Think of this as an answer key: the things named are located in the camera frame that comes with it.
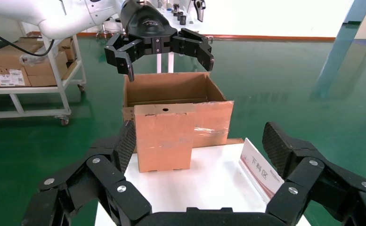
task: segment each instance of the robotic hand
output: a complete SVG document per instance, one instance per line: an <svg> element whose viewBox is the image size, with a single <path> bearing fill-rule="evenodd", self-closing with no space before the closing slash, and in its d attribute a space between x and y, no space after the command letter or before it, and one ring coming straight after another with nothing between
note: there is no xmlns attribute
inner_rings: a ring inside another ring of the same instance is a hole
<svg viewBox="0 0 366 226"><path fill-rule="evenodd" d="M134 81L132 62L143 55L175 52L196 57L207 70L213 68L212 47L208 38L169 21L148 2L125 1L120 20L124 33L113 36L105 47L106 60Z"/></svg>

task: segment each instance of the epoxy floor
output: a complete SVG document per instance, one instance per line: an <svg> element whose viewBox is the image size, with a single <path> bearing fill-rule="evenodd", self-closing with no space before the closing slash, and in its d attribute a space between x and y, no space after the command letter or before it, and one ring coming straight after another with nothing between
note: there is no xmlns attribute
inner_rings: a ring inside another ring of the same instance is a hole
<svg viewBox="0 0 366 226"><path fill-rule="evenodd" d="M20 225L37 183L84 155L100 137L122 124L122 76L106 64L104 41L79 38L87 73L86 93L66 93L70 124L50 118L0 120L0 225ZM248 137L263 152L267 121L308 140L330 161L366 177L366 41L214 41L211 73L225 96L235 100L229 137ZM156 72L156 56L135 62L135 73ZM163 71L166 70L166 56ZM203 71L187 56L175 55L175 71ZM56 94L20 95L27 109L62 107ZM0 96L0 109L12 108ZM75 226L92 226L96 203L84 207ZM311 203L314 226L339 225Z"/></svg>

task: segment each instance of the white robotic arm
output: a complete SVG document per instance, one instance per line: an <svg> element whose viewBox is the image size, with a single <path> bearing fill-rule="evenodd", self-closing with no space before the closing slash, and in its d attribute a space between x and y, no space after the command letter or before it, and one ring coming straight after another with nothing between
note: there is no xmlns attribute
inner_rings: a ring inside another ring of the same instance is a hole
<svg viewBox="0 0 366 226"><path fill-rule="evenodd" d="M37 25L51 39L62 39L120 14L126 0L0 0L0 16Z"/></svg>

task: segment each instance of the white shelf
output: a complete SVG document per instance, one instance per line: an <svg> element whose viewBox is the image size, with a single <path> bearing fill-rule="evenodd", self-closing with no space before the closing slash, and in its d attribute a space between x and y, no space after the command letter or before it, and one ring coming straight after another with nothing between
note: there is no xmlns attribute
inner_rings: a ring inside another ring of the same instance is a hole
<svg viewBox="0 0 366 226"><path fill-rule="evenodd" d="M70 110L66 111L65 109L51 109L51 110L33 110L33 111L24 111L23 113L19 113L18 111L7 111L0 112L1 118L19 118L19 117L31 117L31 116L59 116L70 115Z"/></svg>
<svg viewBox="0 0 366 226"><path fill-rule="evenodd" d="M83 80L73 80L74 75L80 69L82 63L81 60L76 60L77 65L71 72L70 76L62 81L62 85L66 88L69 83L71 84L84 84ZM24 94L24 93L58 93L58 87L3 87L0 88L0 94Z"/></svg>
<svg viewBox="0 0 366 226"><path fill-rule="evenodd" d="M47 37L43 37L43 42L46 48L49 47L50 41ZM55 40L54 47L58 46L58 44L62 40ZM70 72L71 74L66 80L62 80L61 75L59 74L55 56L50 51L48 53L49 61L51 63L51 68L53 69L55 80L57 82L56 86L52 87L4 87L0 88L0 94L8 94L10 95L12 102L16 108L16 111L3 111L0 112L0 118L17 118L17 117L32 117L32 116L54 116L56 118L62 119L63 125L65 125L66 121L69 121L68 115L72 112L69 107L69 103L65 94L65 89L69 84L78 84L83 85L86 84L86 74L83 68L83 64L81 61L81 53L79 44L77 42L76 35L73 36L73 43L77 55L76 63L77 65L75 68ZM76 72L81 68L81 75L82 79L80 80L73 80L73 77L76 75ZM24 111L19 99L17 98L16 94L35 94L35 93L59 93L62 99L62 104L64 106L63 109L49 109L49 110L34 110L34 111Z"/></svg>
<svg viewBox="0 0 366 226"><path fill-rule="evenodd" d="M58 87L8 87L0 88L0 94L57 93Z"/></svg>

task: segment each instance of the robotic arm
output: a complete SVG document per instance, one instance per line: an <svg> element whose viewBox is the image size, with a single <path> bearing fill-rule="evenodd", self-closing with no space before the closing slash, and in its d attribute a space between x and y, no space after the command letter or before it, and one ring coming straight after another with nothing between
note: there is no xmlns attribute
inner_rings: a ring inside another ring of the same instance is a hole
<svg viewBox="0 0 366 226"><path fill-rule="evenodd" d="M0 0L0 16L36 25L48 38L63 39L120 14L123 2L125 0Z"/></svg>
<svg viewBox="0 0 366 226"><path fill-rule="evenodd" d="M120 16L123 34L107 43L106 59L119 73L127 74L130 81L134 80L132 62L150 54L185 54L196 57L207 71L212 70L213 55L208 39L188 29L178 32L147 1L0 0L0 16L37 25L51 39L72 36L102 24L114 14Z"/></svg>

